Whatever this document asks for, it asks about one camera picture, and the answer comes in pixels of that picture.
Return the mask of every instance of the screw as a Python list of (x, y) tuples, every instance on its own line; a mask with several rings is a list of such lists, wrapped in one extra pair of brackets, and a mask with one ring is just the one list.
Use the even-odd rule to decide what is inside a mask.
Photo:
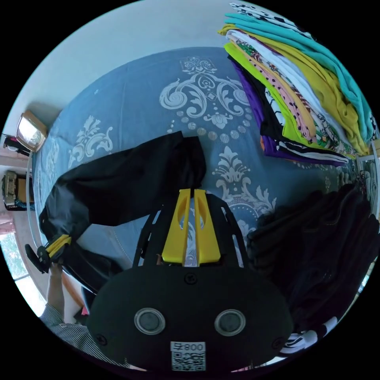
[(107, 339), (102, 335), (102, 334), (97, 334), (95, 339), (98, 341), (98, 343), (101, 346), (106, 346), (107, 345)]
[(279, 348), (282, 348), (285, 344), (285, 339), (284, 338), (277, 338), (273, 341), (272, 343), (272, 348), (274, 350), (278, 350)]
[(186, 284), (194, 285), (197, 282), (197, 276), (194, 273), (187, 273), (185, 274), (184, 280)]

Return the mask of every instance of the bed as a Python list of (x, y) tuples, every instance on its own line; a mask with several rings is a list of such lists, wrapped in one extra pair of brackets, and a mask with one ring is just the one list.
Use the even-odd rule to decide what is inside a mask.
[[(335, 168), (265, 157), (258, 126), (225, 50), (191, 47), (126, 63), (63, 109), (33, 158), (36, 214), (66, 171), (175, 131), (199, 136), (207, 162), (203, 189), (228, 203), (244, 237), (263, 213), (314, 190), (337, 190), (342, 171), (356, 175), (353, 162)], [(117, 227), (93, 224), (78, 243), (128, 269), (145, 220)], [(41, 239), (47, 242), (42, 234)], [(197, 265), (193, 207), (186, 265)]]

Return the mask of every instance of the patterned shirt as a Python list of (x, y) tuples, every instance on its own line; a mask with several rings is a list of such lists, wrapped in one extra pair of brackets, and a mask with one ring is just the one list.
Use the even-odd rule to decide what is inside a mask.
[(120, 367), (141, 370), (138, 367), (129, 365), (127, 362), (122, 365), (104, 356), (92, 339), (86, 326), (75, 325), (73, 323), (64, 323), (60, 313), (54, 307), (47, 304), (40, 319), (44, 325), (58, 338), (71, 344), (76, 349), (107, 363), (115, 364)]

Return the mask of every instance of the sticker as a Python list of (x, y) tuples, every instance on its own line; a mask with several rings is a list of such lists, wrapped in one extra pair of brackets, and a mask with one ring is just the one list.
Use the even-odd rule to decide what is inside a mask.
[(173, 371), (206, 371), (205, 342), (170, 342)]

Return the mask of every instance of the person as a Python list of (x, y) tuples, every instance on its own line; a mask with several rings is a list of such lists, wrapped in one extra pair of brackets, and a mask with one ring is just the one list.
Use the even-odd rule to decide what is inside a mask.
[(144, 371), (144, 369), (132, 366), (127, 362), (124, 364), (117, 363), (103, 355), (92, 339), (86, 326), (64, 322), (64, 308), (65, 299), (62, 287), (62, 266), (52, 263), (49, 269), (47, 304), (40, 317), (44, 325), (58, 338), (88, 355), (94, 356), (107, 363)]

